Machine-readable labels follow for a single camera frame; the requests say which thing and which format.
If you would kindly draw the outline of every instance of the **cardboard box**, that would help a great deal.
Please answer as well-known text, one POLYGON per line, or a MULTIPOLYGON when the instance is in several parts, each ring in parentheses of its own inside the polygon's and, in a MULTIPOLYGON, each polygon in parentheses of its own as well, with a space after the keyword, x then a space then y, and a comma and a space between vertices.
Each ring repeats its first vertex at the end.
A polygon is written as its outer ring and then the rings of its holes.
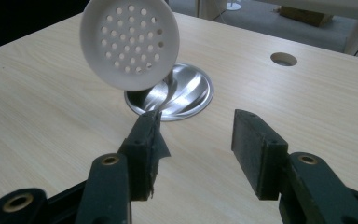
POLYGON ((333 15, 297 9, 293 7, 281 7, 280 15, 317 27, 322 26, 333 19, 333 15))

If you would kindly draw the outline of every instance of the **table hole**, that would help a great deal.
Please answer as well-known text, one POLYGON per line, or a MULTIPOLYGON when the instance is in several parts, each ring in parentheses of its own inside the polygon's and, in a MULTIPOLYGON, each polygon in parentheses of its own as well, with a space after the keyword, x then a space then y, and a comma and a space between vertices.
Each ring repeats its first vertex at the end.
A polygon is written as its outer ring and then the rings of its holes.
POLYGON ((291 54, 277 52, 271 55, 271 60, 278 65, 282 66, 294 66, 297 64, 297 58, 291 54))

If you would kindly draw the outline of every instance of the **floor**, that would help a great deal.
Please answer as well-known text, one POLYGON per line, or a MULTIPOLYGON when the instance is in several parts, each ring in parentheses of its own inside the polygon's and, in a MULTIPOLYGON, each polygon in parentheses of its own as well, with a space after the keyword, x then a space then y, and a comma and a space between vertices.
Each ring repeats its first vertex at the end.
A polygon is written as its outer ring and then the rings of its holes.
MULTIPOLYGON (((214 21, 273 35, 315 47, 343 52, 355 20, 335 16, 327 24, 314 27, 280 16, 279 6, 252 0, 237 0, 238 11, 225 10, 214 21)), ((172 11, 194 16, 194 0, 170 0, 172 11)))

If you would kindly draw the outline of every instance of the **white perforated disc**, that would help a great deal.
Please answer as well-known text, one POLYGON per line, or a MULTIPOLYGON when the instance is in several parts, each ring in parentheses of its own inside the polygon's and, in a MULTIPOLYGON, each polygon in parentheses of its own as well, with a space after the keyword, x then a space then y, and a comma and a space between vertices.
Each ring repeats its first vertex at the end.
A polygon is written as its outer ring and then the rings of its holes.
POLYGON ((102 80, 124 91, 141 91, 172 70, 179 31, 162 0, 91 0, 83 14, 80 43, 102 80))

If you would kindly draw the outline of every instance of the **light wood tabletop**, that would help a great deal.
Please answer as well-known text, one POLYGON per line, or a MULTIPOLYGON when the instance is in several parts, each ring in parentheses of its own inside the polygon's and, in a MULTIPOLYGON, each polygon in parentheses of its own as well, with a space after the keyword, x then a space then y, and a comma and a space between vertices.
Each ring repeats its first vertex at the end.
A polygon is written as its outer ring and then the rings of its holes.
MULTIPOLYGON (((213 81, 201 113, 161 123, 172 156, 133 223, 281 223, 260 202, 231 151, 234 110, 259 115, 289 152, 323 158, 358 190, 358 58, 175 14, 179 63, 213 81), (296 57, 281 66, 270 57, 296 57)), ((40 188, 51 197, 84 181, 92 161, 117 152, 137 119, 124 93, 88 67, 81 14, 0 48, 0 197, 40 188)))

